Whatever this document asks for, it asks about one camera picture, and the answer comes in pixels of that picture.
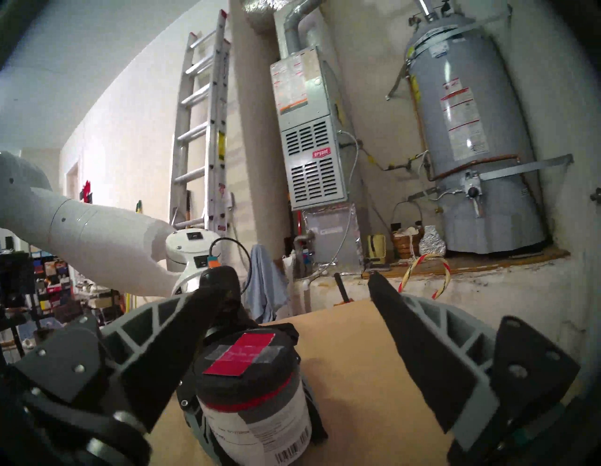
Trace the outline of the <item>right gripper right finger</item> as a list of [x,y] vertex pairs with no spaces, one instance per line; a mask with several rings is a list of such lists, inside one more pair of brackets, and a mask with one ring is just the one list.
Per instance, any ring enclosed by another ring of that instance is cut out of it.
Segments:
[[453,441],[449,465],[510,465],[524,454],[515,439],[568,392],[580,365],[518,316],[497,330],[460,308],[397,289],[378,272],[370,298],[407,372]]

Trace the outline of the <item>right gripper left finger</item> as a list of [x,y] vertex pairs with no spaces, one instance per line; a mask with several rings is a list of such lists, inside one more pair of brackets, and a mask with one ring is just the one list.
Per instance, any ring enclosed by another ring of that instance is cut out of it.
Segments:
[[152,431],[200,352],[221,290],[81,317],[10,365],[10,465],[148,465]]

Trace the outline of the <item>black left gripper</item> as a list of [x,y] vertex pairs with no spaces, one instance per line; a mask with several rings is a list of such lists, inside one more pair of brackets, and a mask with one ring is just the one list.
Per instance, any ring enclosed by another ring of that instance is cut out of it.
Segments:
[[[288,336],[294,345],[299,340],[299,332],[291,323],[276,323],[261,326],[254,322],[238,301],[218,301],[216,304],[207,304],[207,312],[211,314],[212,321],[207,330],[207,346],[213,345],[229,335],[243,331],[278,330]],[[307,377],[300,375],[305,399],[311,422],[313,444],[322,444],[328,439],[328,433],[323,425],[323,420],[317,404],[314,391]],[[209,456],[213,465],[221,465],[219,457],[219,444],[209,426],[199,399],[196,395],[193,376],[183,376],[176,390],[178,404],[183,411],[186,424],[198,440],[201,448]]]

